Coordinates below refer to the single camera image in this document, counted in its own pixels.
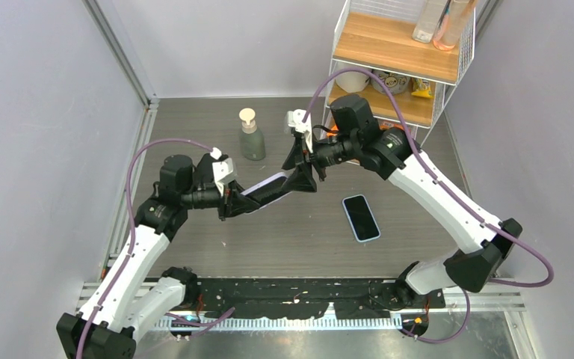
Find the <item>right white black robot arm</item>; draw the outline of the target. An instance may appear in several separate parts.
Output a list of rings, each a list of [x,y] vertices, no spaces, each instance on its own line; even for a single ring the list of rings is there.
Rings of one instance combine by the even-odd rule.
[[[310,116],[304,110],[288,111],[286,123],[294,143],[283,162],[283,169],[291,171],[283,190],[316,192],[326,168],[358,161],[411,196],[457,243],[452,255],[406,269],[396,288],[398,300],[415,307],[429,292],[451,286],[480,292],[511,251],[513,243],[506,235],[518,237],[522,226],[512,218],[501,221],[488,214],[458,188],[447,190],[451,181],[427,153],[415,154],[418,144],[402,129],[381,129],[366,99],[342,96],[331,110],[338,132],[320,141],[313,140]]]

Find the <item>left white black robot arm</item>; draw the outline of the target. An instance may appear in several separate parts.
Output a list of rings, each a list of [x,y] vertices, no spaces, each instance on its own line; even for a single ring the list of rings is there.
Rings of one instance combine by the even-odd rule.
[[[234,161],[217,152],[195,165],[185,155],[164,160],[152,195],[134,213],[129,239],[111,270],[76,314],[65,313],[57,332],[68,358],[133,358],[138,343],[175,306],[199,300],[197,276],[172,267],[141,298],[136,294],[192,209],[215,208],[219,219],[260,205],[244,196]]]

